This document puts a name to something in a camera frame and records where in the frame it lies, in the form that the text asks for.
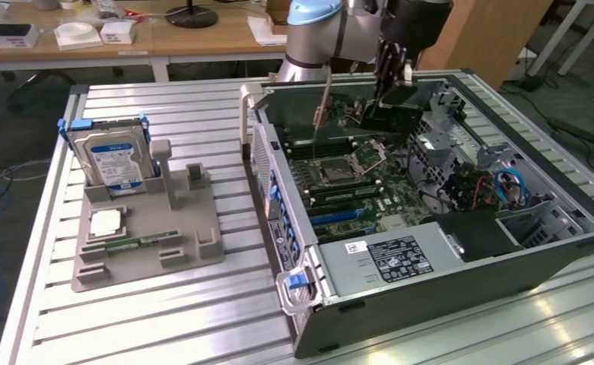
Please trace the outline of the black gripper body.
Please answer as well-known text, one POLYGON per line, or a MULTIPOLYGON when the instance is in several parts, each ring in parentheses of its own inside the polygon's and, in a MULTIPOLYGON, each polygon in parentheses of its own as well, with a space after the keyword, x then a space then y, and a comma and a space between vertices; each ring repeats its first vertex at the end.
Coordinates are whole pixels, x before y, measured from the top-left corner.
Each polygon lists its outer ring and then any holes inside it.
POLYGON ((409 52, 434 46, 450 12, 451 1, 387 1, 379 31, 382 38, 409 52))

